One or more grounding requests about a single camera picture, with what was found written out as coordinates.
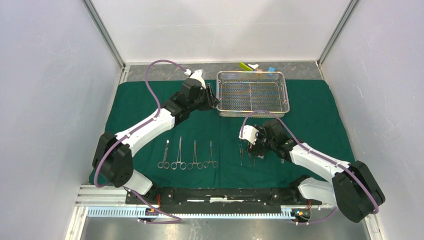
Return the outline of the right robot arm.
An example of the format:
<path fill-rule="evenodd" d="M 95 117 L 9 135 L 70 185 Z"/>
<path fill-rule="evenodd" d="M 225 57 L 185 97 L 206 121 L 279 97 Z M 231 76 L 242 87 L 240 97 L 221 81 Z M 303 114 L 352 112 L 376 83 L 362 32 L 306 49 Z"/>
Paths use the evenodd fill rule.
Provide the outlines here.
<path fill-rule="evenodd" d="M 273 152 L 278 158 L 320 176 L 301 176 L 292 182 L 289 199 L 295 204 L 317 200 L 336 207 L 348 220 L 358 223 L 375 215 L 386 197 L 369 167 L 361 161 L 348 162 L 324 154 L 296 138 L 280 118 L 263 125 L 243 124 L 239 139 L 246 151 L 259 158 Z"/>

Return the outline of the steel forceps with ring handles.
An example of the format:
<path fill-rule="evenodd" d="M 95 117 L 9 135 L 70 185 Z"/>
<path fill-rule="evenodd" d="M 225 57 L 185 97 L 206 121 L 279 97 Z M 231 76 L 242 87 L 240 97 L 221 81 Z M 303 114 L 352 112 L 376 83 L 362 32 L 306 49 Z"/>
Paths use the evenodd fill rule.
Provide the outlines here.
<path fill-rule="evenodd" d="M 183 160 L 182 160 L 182 137 L 179 138 L 176 161 L 174 161 L 170 164 L 170 168 L 172 170 L 176 170 L 178 168 L 180 170 L 187 169 L 187 164 L 185 162 L 183 162 Z"/>

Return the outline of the yellow-green lego brick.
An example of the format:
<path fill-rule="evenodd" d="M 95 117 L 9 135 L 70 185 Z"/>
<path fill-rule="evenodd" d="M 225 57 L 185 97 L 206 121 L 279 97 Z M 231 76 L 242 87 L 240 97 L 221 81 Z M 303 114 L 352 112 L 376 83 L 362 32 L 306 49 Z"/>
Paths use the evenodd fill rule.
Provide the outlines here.
<path fill-rule="evenodd" d="M 248 64 L 246 64 L 244 62 L 239 62 L 238 65 L 243 71 L 247 71 L 247 72 L 253 72 L 254 71 L 254 69 L 251 66 L 249 66 Z"/>

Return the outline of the green surgical cloth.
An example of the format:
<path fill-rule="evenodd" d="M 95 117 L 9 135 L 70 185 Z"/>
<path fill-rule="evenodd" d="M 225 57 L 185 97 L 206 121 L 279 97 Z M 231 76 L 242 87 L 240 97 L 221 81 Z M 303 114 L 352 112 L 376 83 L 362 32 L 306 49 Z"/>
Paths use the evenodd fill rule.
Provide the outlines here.
<path fill-rule="evenodd" d="M 286 81 L 290 110 L 282 121 L 295 136 L 314 149 L 347 162 L 355 160 L 348 135 L 329 86 L 323 80 L 288 79 Z M 133 158 L 133 166 L 161 187 L 175 188 L 284 188 L 301 175 L 313 176 L 308 169 L 287 161 L 284 164 L 269 152 L 264 159 L 243 154 L 243 166 L 239 152 L 241 141 L 238 132 L 243 123 L 241 117 L 222 117 L 216 110 L 194 111 L 189 118 L 162 133 L 149 142 Z M 192 170 L 160 169 L 169 140 L 167 161 L 176 161 L 179 139 L 182 137 L 182 161 L 193 160 L 196 140 L 197 160 L 209 159 L 210 141 L 213 159 L 218 167 Z"/>

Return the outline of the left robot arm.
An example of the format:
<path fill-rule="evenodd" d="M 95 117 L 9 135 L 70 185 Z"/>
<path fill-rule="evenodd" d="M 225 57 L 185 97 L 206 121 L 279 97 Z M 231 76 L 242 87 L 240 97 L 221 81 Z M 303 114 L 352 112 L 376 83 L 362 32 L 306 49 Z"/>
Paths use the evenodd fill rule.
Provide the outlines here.
<path fill-rule="evenodd" d="M 144 120 L 116 134 L 103 133 L 92 162 L 94 185 L 103 187 L 99 183 L 102 176 L 116 188 L 137 192 L 145 204 L 153 203 L 157 190 L 147 176 L 134 169 L 133 157 L 156 137 L 187 120 L 192 112 L 215 109 L 218 103 L 210 83 L 187 78 L 179 91 Z"/>

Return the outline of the metal mesh instrument tray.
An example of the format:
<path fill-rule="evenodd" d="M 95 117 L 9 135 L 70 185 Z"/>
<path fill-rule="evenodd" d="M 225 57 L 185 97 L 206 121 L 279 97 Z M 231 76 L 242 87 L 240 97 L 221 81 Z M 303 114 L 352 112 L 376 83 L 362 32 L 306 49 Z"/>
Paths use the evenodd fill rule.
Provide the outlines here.
<path fill-rule="evenodd" d="M 216 96 L 221 117 L 246 117 L 266 110 L 281 118 L 290 111 L 286 79 L 280 71 L 220 71 Z"/>

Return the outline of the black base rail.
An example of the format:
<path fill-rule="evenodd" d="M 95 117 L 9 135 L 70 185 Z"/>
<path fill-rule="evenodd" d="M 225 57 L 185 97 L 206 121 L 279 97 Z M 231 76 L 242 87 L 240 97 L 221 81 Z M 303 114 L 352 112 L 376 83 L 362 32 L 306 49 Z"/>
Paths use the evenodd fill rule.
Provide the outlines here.
<path fill-rule="evenodd" d="M 289 187 L 180 188 L 154 186 L 145 195 L 128 189 L 125 204 L 148 222 L 185 219 L 295 220 L 301 211 L 320 206 Z"/>

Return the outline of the white small block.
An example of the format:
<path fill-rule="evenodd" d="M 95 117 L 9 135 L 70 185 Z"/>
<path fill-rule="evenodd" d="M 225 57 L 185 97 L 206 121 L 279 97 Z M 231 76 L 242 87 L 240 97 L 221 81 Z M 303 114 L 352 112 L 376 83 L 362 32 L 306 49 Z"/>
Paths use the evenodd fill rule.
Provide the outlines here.
<path fill-rule="evenodd" d="M 259 68 L 258 64 L 248 64 L 248 66 L 253 69 L 253 71 L 256 71 Z"/>

